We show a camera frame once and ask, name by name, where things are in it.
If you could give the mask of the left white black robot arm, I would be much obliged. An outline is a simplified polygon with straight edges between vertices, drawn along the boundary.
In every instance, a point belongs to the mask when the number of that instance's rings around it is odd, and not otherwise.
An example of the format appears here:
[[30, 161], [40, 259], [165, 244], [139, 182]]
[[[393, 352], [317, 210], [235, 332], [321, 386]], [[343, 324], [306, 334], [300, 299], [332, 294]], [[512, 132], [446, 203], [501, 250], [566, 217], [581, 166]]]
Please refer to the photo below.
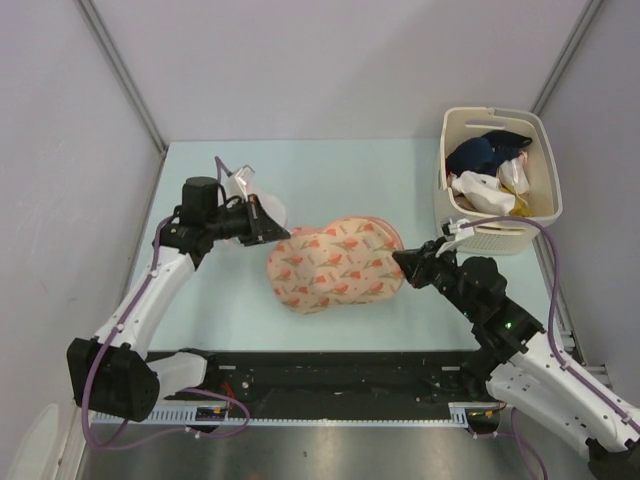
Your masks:
[[77, 406], [141, 422], [158, 400], [184, 389], [202, 400], [214, 397], [221, 376], [208, 367], [206, 353], [186, 349], [148, 361], [156, 329], [216, 242], [251, 247], [289, 236], [285, 215], [256, 193], [228, 196], [214, 178], [187, 179], [180, 204], [156, 227], [150, 262], [137, 283], [93, 337], [76, 338], [67, 350]]

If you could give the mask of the floral orange bra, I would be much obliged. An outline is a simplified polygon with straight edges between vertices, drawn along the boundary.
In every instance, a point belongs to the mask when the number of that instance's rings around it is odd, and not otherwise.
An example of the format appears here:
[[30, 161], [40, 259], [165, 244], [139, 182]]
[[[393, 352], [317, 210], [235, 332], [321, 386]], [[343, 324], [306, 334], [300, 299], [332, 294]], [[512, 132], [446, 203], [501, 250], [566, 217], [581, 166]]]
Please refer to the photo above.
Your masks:
[[326, 226], [297, 227], [266, 264], [276, 298], [298, 314], [392, 298], [404, 283], [393, 254], [404, 248], [385, 220], [349, 216]]

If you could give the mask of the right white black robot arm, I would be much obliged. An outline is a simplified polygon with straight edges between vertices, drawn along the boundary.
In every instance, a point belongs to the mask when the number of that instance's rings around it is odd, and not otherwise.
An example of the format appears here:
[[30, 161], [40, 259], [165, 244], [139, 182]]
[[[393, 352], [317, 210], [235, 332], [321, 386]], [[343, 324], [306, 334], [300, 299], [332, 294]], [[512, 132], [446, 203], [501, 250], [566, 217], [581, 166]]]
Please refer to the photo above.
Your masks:
[[396, 251], [414, 288], [434, 287], [471, 323], [479, 344], [461, 366], [461, 388], [473, 401], [504, 401], [562, 438], [597, 479], [639, 476], [639, 410], [595, 380], [551, 333], [506, 294], [492, 258], [459, 262], [445, 241]]

